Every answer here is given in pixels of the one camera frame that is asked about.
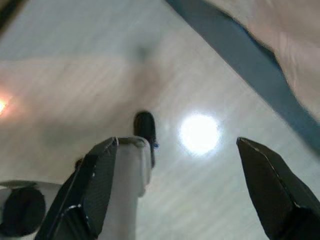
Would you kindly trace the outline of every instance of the beige fabric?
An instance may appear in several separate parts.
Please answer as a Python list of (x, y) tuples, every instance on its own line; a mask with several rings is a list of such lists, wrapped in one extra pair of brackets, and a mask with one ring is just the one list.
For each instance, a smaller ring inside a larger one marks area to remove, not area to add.
[(271, 48), (299, 102), (320, 121), (320, 1), (207, 0)]

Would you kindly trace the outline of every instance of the black object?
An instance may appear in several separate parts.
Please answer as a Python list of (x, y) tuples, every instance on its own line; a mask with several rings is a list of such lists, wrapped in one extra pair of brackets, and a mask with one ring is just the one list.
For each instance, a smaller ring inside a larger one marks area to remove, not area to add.
[(145, 138), (150, 144), (151, 166), (155, 166), (155, 148), (158, 147), (156, 124), (153, 115), (148, 111), (140, 111), (134, 117), (133, 131), (135, 136)]
[(23, 237), (40, 227), (46, 214), (45, 198), (33, 187), (13, 189), (6, 200), (0, 232), (6, 237)]
[(274, 53), (204, 0), (166, 0), (174, 10), (320, 154), (320, 125), (298, 103)]
[(102, 231), (116, 161), (118, 140), (94, 146), (62, 185), (36, 240), (94, 240)]
[(320, 202), (266, 146), (237, 139), (246, 184), (266, 235), (271, 240), (320, 239)]

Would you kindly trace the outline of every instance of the white floor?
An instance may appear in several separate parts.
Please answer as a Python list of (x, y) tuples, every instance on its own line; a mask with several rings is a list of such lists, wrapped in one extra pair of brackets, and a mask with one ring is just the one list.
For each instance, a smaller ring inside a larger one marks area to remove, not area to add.
[[(160, 148), (138, 240), (267, 239), (238, 136), (281, 154), (320, 198), (318, 157), (164, 1), (29, 1), (1, 36), (0, 59), (0, 181), (62, 183), (78, 157), (130, 135), (148, 109)], [(206, 154), (181, 138), (194, 115), (217, 124)]]

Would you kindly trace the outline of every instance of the wood grain floor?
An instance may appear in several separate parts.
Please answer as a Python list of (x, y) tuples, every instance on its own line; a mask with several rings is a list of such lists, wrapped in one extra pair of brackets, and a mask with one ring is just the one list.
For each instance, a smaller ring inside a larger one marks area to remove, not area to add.
[[(94, 144), (153, 112), (159, 150), (138, 240), (267, 239), (236, 138), (277, 151), (320, 197), (319, 157), (164, 2), (32, 0), (0, 40), (0, 181), (62, 183)], [(194, 114), (218, 126), (207, 154), (182, 144)]]

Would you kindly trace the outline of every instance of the floor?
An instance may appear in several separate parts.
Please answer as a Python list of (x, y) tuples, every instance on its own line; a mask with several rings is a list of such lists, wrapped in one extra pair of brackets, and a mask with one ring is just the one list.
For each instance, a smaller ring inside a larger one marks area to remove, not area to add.
[[(1, 36), (0, 59), (0, 181), (62, 183), (78, 157), (130, 135), (148, 109), (160, 148), (138, 240), (267, 239), (239, 136), (281, 154), (320, 198), (319, 157), (164, 1), (29, 1)], [(215, 122), (200, 141), (216, 144), (190, 147), (192, 116), (199, 131)]]

